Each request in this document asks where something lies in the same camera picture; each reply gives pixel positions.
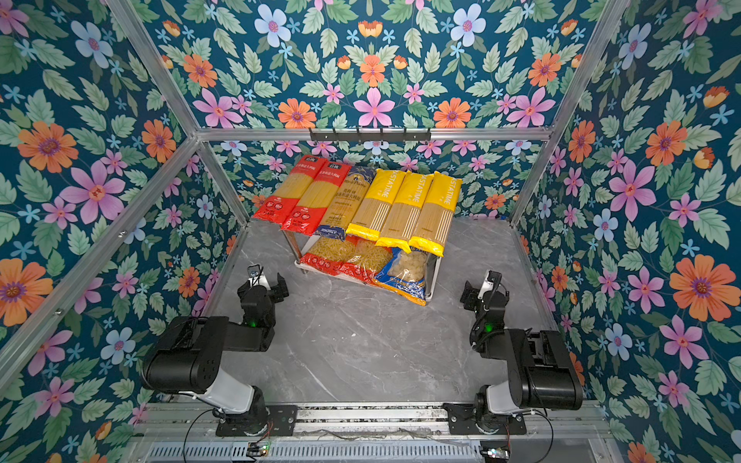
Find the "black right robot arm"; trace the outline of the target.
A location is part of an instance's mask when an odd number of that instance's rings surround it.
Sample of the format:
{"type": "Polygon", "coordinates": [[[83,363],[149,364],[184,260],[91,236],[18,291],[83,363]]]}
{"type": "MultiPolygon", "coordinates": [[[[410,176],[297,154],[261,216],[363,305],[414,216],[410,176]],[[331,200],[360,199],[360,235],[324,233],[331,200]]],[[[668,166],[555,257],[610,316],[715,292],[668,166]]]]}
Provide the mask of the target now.
{"type": "Polygon", "coordinates": [[[470,347],[480,357],[503,361],[507,367],[504,382],[484,386],[477,393],[476,422],[482,426],[530,409],[580,409],[583,386],[561,334],[507,326],[509,299],[503,275],[494,270],[478,287],[467,282],[460,297],[463,308],[475,314],[470,347]]]}

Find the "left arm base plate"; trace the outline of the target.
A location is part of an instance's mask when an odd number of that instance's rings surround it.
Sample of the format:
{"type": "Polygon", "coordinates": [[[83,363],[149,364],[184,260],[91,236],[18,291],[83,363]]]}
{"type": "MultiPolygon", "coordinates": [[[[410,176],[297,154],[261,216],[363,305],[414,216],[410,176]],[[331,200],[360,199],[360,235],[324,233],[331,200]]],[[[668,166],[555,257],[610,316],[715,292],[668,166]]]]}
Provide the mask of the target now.
{"type": "Polygon", "coordinates": [[[297,423],[296,405],[258,405],[243,414],[219,416],[215,434],[218,437],[286,437],[292,436],[297,423]]]}

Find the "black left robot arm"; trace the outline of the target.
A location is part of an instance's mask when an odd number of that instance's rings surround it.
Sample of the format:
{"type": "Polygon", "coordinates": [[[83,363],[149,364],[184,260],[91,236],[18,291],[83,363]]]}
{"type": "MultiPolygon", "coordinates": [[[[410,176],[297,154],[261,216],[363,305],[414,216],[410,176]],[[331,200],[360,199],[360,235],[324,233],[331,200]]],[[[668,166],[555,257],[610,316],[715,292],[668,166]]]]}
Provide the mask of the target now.
{"type": "Polygon", "coordinates": [[[186,395],[214,409],[220,420],[257,433],[269,412],[259,387],[244,383],[221,366],[226,352],[262,353],[275,336],[276,305],[289,297],[286,279],[271,283],[260,264],[248,267],[237,289],[242,322],[227,316],[178,316],[159,336],[141,372],[143,385],[166,395],[186,395]]]}

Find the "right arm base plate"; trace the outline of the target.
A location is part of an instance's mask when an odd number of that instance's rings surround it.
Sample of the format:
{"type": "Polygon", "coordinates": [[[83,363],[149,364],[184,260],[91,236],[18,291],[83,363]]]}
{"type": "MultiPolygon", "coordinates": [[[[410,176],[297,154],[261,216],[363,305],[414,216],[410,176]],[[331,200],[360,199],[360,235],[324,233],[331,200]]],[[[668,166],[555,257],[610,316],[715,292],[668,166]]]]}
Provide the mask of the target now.
{"type": "Polygon", "coordinates": [[[473,403],[444,402],[452,435],[525,435],[527,428],[521,415],[492,414],[485,406],[473,403]]]}

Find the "blue orange pasta bag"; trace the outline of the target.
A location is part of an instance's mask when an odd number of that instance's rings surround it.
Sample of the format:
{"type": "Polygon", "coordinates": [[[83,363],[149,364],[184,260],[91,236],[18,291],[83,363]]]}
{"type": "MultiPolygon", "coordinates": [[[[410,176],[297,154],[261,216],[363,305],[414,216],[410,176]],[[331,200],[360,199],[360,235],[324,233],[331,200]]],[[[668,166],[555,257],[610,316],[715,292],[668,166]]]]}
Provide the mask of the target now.
{"type": "Polygon", "coordinates": [[[405,253],[394,248],[391,260],[374,276],[376,285],[388,289],[419,306],[426,306],[427,253],[405,253]]]}

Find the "red macaroni bag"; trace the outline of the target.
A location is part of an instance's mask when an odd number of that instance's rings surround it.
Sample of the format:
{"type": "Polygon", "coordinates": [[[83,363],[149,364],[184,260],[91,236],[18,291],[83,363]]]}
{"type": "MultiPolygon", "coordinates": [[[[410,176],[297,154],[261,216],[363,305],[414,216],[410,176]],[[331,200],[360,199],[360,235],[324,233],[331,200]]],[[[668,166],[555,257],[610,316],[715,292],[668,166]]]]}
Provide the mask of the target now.
{"type": "Polygon", "coordinates": [[[311,237],[299,263],[320,273],[337,276],[341,273],[341,267],[354,256],[357,241],[357,237],[347,237],[345,240],[311,237]]]}

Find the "red spaghetti bag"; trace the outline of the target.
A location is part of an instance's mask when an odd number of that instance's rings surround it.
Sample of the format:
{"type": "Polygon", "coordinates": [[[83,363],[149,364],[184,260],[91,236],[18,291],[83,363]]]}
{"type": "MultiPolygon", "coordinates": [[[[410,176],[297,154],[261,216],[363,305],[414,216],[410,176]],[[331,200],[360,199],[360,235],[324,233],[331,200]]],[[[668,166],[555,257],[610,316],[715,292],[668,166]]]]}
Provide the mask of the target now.
{"type": "Polygon", "coordinates": [[[324,165],[282,224],[287,232],[312,235],[349,174],[351,166],[339,162],[324,165]]]}
{"type": "Polygon", "coordinates": [[[253,217],[257,220],[283,224],[321,169],[327,164],[328,160],[324,157],[303,156],[286,180],[264,201],[253,217]]]}

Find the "amber blue spaghetti bag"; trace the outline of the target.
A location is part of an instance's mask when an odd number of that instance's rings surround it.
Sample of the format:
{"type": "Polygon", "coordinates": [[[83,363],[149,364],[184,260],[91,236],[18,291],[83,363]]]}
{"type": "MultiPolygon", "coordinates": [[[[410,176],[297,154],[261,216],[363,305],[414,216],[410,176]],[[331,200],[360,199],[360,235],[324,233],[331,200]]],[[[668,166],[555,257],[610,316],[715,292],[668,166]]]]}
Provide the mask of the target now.
{"type": "Polygon", "coordinates": [[[347,228],[376,177],[372,167],[354,166],[329,204],[314,235],[345,240],[347,228]]]}

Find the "yellow Pastatime spaghetti bag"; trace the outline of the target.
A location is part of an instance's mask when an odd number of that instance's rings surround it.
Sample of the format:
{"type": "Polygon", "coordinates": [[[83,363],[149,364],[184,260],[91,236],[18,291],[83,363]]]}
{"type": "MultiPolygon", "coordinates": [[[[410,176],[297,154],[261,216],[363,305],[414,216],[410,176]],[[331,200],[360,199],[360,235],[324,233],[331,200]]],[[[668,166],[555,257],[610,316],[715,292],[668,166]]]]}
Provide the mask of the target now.
{"type": "Polygon", "coordinates": [[[376,242],[395,202],[407,173],[404,171],[376,171],[365,198],[347,227],[347,234],[376,242]]]}

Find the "small red pasta bag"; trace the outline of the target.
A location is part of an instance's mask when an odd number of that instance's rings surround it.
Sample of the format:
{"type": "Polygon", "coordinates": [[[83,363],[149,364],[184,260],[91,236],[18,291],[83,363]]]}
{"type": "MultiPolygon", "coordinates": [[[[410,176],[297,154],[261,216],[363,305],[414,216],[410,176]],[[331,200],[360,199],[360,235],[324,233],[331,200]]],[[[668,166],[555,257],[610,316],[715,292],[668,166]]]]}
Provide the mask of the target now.
{"type": "Polygon", "coordinates": [[[374,285],[376,275],[391,262],[390,248],[377,246],[374,242],[359,238],[349,259],[341,264],[340,273],[361,283],[374,285]]]}

